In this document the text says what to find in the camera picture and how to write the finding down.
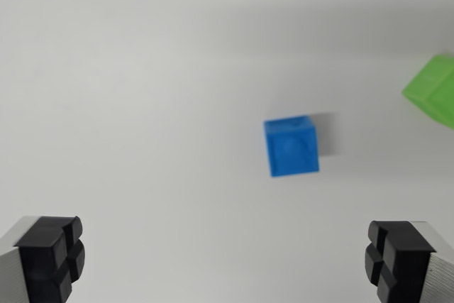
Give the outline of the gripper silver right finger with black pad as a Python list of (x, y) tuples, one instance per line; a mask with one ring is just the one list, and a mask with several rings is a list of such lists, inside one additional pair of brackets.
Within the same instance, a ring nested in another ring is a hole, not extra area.
[(426, 221), (371, 221), (365, 271), (386, 303), (453, 301), (453, 247)]

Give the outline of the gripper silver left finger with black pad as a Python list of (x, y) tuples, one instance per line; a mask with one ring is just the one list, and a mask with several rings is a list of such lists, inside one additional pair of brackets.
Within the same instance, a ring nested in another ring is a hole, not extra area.
[(1, 237), (1, 301), (66, 302), (85, 262), (79, 217), (24, 216)]

